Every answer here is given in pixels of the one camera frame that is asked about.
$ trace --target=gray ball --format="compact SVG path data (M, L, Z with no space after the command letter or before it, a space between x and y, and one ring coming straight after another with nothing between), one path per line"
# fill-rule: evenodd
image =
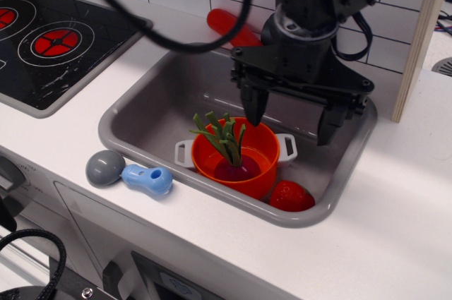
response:
M111 150L103 150L94 154L86 164L86 178L94 187L113 184L121 177L125 168L124 158Z

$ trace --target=black cooktop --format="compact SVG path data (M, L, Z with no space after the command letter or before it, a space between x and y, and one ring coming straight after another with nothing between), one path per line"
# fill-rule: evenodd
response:
M0 0L0 102L47 117L140 36L85 1Z

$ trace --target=drain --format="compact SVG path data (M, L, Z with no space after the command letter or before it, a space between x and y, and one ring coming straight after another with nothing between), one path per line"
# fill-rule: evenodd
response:
M438 61L432 68L433 72L452 76L452 58L445 58Z

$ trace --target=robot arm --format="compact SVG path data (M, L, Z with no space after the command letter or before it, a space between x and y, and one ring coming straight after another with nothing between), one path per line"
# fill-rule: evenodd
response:
M276 12L262 31L262 47L236 47L231 57L247 119L257 125L270 92L323 105L318 144L327 145L344 120L362 114L374 84L342 65L333 53L340 23L352 16L369 43L371 31L360 14L375 0L276 0Z

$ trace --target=red burner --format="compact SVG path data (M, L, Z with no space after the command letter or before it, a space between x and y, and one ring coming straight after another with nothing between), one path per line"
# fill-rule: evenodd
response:
M33 47L40 56L61 56L74 50L80 40L81 38L75 30L60 28L40 35Z
M0 30L7 28L16 19L16 13L9 8L0 8Z

